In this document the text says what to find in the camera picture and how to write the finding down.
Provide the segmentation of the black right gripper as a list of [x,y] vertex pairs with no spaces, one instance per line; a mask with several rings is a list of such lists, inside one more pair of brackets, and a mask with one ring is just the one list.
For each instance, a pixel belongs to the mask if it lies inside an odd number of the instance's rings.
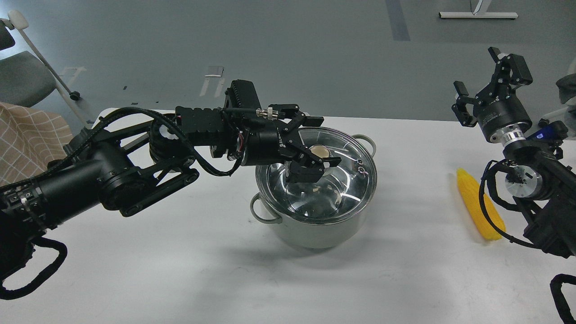
[[[518,125],[523,132],[531,128],[532,121],[516,91],[530,86],[533,76],[523,56],[505,54],[496,47],[489,47],[488,53],[495,62],[488,93],[481,92],[471,98],[465,84],[454,81],[456,95],[452,111],[462,126],[475,127],[478,123],[485,140],[496,143],[499,141],[496,133],[502,128]],[[473,105],[473,115],[467,105]]]

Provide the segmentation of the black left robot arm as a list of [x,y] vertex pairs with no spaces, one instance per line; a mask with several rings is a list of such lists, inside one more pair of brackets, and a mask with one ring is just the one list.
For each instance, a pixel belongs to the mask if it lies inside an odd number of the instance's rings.
[[1,287],[1,299],[29,295],[60,268],[68,249],[46,238],[47,230],[97,204],[135,215],[195,182],[195,162],[214,176],[281,163],[288,166],[289,183],[318,182],[341,158],[304,144],[299,130],[323,121],[297,104],[263,108],[247,80],[232,81],[222,108],[116,109],[83,129],[64,146],[66,157],[45,172],[1,188],[1,279],[25,267],[36,247],[58,252],[24,287]]

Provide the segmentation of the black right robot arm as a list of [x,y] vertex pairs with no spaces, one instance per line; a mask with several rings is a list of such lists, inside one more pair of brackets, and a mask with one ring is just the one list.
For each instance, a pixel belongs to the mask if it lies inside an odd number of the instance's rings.
[[[488,162],[478,193],[481,213],[492,228],[512,243],[568,258],[576,253],[576,179],[563,165],[561,145],[571,129],[563,120],[539,121],[532,126],[516,91],[533,82],[524,57],[488,48],[495,70],[490,82],[471,96],[455,81],[452,110],[464,127],[479,125],[487,142],[503,146],[504,159]],[[508,211],[520,212],[527,222],[524,240],[500,229],[487,213],[484,193]]]

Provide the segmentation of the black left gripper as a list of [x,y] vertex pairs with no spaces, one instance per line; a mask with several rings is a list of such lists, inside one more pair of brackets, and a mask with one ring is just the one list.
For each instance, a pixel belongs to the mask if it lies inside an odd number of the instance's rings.
[[243,166],[286,163],[287,183],[315,183],[331,168],[339,166],[340,157],[331,155],[327,146],[313,145],[304,153],[296,153],[288,140],[294,139],[299,127],[319,127],[324,117],[309,116],[297,104],[271,104],[268,112],[272,121],[266,121],[247,133]]

